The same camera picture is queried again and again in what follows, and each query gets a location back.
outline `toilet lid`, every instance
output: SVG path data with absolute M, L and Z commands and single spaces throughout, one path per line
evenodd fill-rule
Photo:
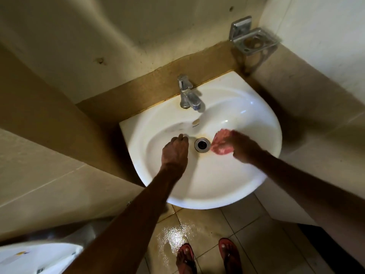
M 60 274 L 83 250 L 71 243 L 31 241 L 0 247 L 1 274 Z

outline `soap dish bracket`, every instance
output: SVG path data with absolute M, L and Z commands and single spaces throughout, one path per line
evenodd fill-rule
M 253 55 L 257 52 L 275 46 L 279 43 L 262 28 L 251 28 L 252 17 L 247 16 L 231 24 L 229 40 L 245 55 Z

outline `flip-flop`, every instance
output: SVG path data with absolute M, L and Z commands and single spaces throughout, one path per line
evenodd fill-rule
M 189 251 L 190 251 L 190 256 L 193 258 L 193 260 L 187 260 L 185 259 L 183 264 L 187 265 L 187 266 L 190 266 L 191 269 L 193 270 L 193 274 L 197 274 L 197 269 L 196 269 L 196 265 L 195 265 L 195 262 L 194 262 L 194 253 L 193 253 L 193 248 L 191 248 L 190 244 L 189 243 L 185 243 L 183 244 L 180 248 L 179 248 L 179 251 L 182 250 L 185 254 L 185 249 L 186 248 L 189 248 Z M 179 274 L 183 274 L 184 271 L 185 271 L 185 265 L 183 265 L 183 267 L 181 267 L 179 269 Z
M 224 244 L 225 246 L 227 246 L 227 244 L 232 245 L 233 252 L 228 253 L 228 256 L 225 256 L 225 253 L 223 252 L 223 249 L 222 249 L 222 244 Z M 240 263 L 240 267 L 242 268 L 240 253 L 238 252 L 237 246 L 232 242 L 232 240 L 223 237 L 219 240 L 218 245 L 219 245 L 219 252 L 221 253 L 221 257 L 223 259 L 223 263 L 225 265 L 226 271 L 227 271 L 227 263 L 228 263 L 228 260 L 230 259 L 230 256 L 233 256 L 235 258 L 235 260 L 237 260 Z

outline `sink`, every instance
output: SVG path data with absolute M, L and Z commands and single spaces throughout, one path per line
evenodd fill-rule
M 147 186 L 161 166 L 162 148 L 180 133 L 189 138 L 188 166 L 168 202 L 189 209 L 211 209 L 234 203 L 252 193 L 266 175 L 232 154 L 199 153 L 199 138 L 212 142 L 220 129 L 235 129 L 278 157 L 281 129 L 269 105 L 234 71 L 193 89 L 201 109 L 180 107 L 173 97 L 120 123 L 133 165 Z

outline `foot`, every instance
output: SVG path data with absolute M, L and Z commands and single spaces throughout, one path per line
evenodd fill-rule
M 232 244 L 226 243 L 221 245 L 225 255 L 224 263 L 227 274 L 242 274 L 242 265 L 240 254 Z
M 195 265 L 194 259 L 190 254 L 190 249 L 188 247 L 180 249 L 176 256 L 176 266 L 179 274 L 194 274 L 194 269 L 190 265 Z

